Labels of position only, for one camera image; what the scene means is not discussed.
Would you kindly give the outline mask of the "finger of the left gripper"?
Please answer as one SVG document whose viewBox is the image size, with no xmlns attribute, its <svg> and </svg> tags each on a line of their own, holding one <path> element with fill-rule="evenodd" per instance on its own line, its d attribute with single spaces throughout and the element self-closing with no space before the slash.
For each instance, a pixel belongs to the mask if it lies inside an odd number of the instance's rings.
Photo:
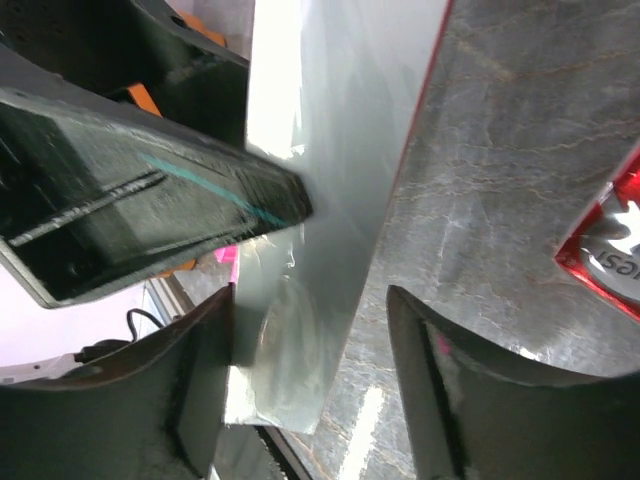
<svg viewBox="0 0 640 480">
<path fill-rule="evenodd" d="M 295 173 L 134 106 L 1 90 L 1 263 L 43 307 L 106 297 L 311 211 Z"/>
<path fill-rule="evenodd" d="M 9 46 L 67 82 L 115 99 L 142 83 L 162 116 L 245 145 L 249 63 L 164 1 L 4 1 Z"/>
</svg>

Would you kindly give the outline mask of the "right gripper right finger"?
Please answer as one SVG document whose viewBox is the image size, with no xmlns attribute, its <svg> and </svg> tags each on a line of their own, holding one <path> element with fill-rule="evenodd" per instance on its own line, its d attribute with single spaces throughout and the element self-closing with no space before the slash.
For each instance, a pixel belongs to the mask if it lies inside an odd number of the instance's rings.
<svg viewBox="0 0 640 480">
<path fill-rule="evenodd" d="M 421 479 L 635 479 L 639 376 L 597 377 L 503 348 L 387 291 L 389 335 Z"/>
</svg>

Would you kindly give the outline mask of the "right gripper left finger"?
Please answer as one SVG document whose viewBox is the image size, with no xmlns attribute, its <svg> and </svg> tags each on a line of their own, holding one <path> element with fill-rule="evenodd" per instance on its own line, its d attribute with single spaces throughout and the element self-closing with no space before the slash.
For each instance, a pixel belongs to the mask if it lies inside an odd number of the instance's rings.
<svg viewBox="0 0 640 480">
<path fill-rule="evenodd" d="M 234 289 L 61 378 L 1 389 L 4 479 L 204 479 L 223 427 Z"/>
</svg>

